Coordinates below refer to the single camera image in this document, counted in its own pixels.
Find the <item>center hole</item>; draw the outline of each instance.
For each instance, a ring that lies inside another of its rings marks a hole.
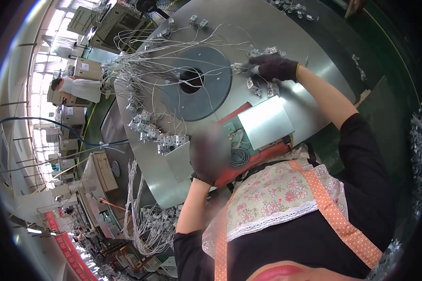
[[[180,88],[183,92],[191,94],[197,92],[203,86],[205,76],[203,76],[203,71],[201,71],[200,69],[189,67],[180,75],[180,79],[188,81],[189,84],[195,86],[192,87],[186,84],[185,82],[182,82],[180,84]]]

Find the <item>gloved hand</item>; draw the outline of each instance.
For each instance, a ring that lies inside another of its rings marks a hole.
[[[276,54],[262,55],[248,60],[250,64],[259,65],[260,76],[267,81],[276,78],[280,81],[292,80],[297,83],[298,62]]]

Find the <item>factory floor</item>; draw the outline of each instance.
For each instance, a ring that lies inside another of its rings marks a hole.
[[[412,231],[406,226],[407,217],[411,213],[413,187],[408,133],[410,118],[413,112],[419,109],[421,100],[415,89],[419,86],[413,84],[410,76],[410,71],[414,70],[406,68],[403,58],[390,38],[398,31],[370,1],[361,13],[348,20],[343,19],[343,11],[331,0],[307,0],[306,6],[307,12],[314,18],[312,24],[315,26],[307,25],[303,28],[328,53],[340,71],[344,72],[344,77],[354,90],[357,100],[365,89],[371,91],[360,103],[358,110],[372,127],[391,176],[397,206],[396,237],[401,237],[401,240],[405,242]],[[304,24],[298,19],[294,21],[300,26]],[[364,82],[361,81],[360,74],[351,58],[353,54],[360,58],[358,63],[367,78]],[[93,49],[89,54],[89,59],[106,62],[112,56],[115,55]],[[98,104],[87,110],[89,125],[84,135],[86,140],[94,143],[102,140],[99,127],[113,98],[102,98]],[[306,141],[313,145],[316,153],[333,174],[343,169],[338,152],[338,141],[339,132],[332,124]],[[81,155],[80,160],[86,157],[87,154]],[[78,178],[81,177],[83,169],[84,164],[78,168]]]

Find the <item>black shirt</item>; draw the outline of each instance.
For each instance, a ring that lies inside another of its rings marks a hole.
[[[344,183],[349,221],[384,251],[395,227],[391,185],[372,130],[358,113],[341,127],[339,154],[345,169],[334,177]],[[214,259],[202,251],[202,233],[175,234],[180,280],[214,280]],[[245,281],[260,267],[286,260],[354,278],[370,271],[317,210],[229,242],[228,280]]]

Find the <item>workbench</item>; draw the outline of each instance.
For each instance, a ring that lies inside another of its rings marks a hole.
[[[250,44],[263,52],[266,47],[276,46],[277,49],[285,52],[285,57],[296,60],[302,64],[305,63],[309,55],[309,70],[322,77],[341,93],[343,93],[352,103],[355,102],[355,96],[350,89],[343,75],[336,68],[328,55],[319,47],[319,45],[293,20],[278,11],[275,7],[263,0],[192,0],[180,8],[173,16],[175,28],[179,29],[189,25],[189,18],[197,14],[198,21],[206,18],[209,23],[203,30],[198,31],[196,41],[207,38],[219,24],[223,24],[216,31],[217,36],[212,40],[222,40],[224,38],[228,43],[237,44],[249,41]],[[165,21],[154,32],[161,32],[167,28],[168,22]],[[170,35],[170,40],[189,42],[194,39],[197,29],[186,28]],[[215,47],[233,63],[244,63],[248,60],[244,51],[237,50],[237,46]],[[223,104],[216,110],[215,114],[219,119],[230,114],[242,104],[249,102],[252,106],[259,104],[267,99],[266,90],[263,89],[261,98],[248,90],[247,77],[244,74],[232,76],[230,92]],[[126,87],[122,83],[115,85],[116,92],[125,91]],[[119,110],[122,116],[122,122],[128,124],[135,114],[125,109],[128,105],[127,97],[117,96]],[[161,90],[154,91],[154,104],[156,113],[169,113],[161,99]],[[305,141],[307,138],[318,132],[329,124],[316,101],[300,84],[292,81],[282,82],[280,86],[280,97],[288,117],[295,129],[293,133],[293,145]],[[152,99],[147,98],[144,106],[152,111]],[[165,133],[175,132],[174,126],[178,126],[176,133],[192,134],[194,129],[208,120],[216,120],[216,116],[210,116],[193,122],[184,122],[163,116],[157,120],[157,127]],[[151,141],[139,140],[139,133],[125,127],[131,148],[138,162],[140,170],[144,175],[145,181],[152,192],[155,200],[162,208],[168,208],[183,203],[189,191],[190,183],[188,181],[177,183],[173,173],[164,156],[157,154],[157,143]]]

